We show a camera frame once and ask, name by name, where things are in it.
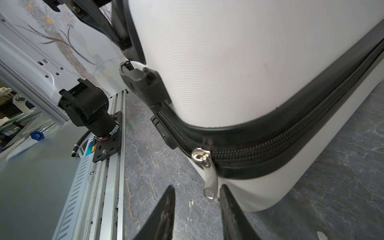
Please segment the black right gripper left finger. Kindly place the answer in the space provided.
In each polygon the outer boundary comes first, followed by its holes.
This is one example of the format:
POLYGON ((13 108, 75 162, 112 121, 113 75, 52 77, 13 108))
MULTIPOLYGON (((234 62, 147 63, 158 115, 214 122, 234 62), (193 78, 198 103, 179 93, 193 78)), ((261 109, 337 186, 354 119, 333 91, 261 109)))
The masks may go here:
POLYGON ((175 188, 173 185, 169 185, 134 240, 171 240, 175 206, 175 188))

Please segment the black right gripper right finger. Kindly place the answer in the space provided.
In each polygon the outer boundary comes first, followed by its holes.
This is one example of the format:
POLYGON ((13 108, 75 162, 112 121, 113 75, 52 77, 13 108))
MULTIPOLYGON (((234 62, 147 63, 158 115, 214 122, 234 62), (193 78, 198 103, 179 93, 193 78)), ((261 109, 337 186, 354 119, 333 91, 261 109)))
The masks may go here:
POLYGON ((260 240, 227 185, 220 188, 224 240, 260 240))

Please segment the white hard-shell suitcase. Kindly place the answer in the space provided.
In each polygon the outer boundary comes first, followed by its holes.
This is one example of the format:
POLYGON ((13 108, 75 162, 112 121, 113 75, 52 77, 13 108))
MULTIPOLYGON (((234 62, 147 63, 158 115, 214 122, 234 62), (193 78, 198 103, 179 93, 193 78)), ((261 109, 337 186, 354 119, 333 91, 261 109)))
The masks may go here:
POLYGON ((243 210, 279 202, 384 78, 383 1, 46 1, 122 51, 165 143, 210 151, 243 210))

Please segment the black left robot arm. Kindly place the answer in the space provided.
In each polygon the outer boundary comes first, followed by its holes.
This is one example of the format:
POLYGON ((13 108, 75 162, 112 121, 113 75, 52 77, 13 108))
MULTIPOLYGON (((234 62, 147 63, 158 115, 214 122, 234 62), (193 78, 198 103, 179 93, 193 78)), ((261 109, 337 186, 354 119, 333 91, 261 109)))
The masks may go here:
POLYGON ((58 124, 72 122, 100 138, 120 131, 108 112, 123 92, 123 56, 100 34, 47 15, 1 15, 1 81, 58 124))

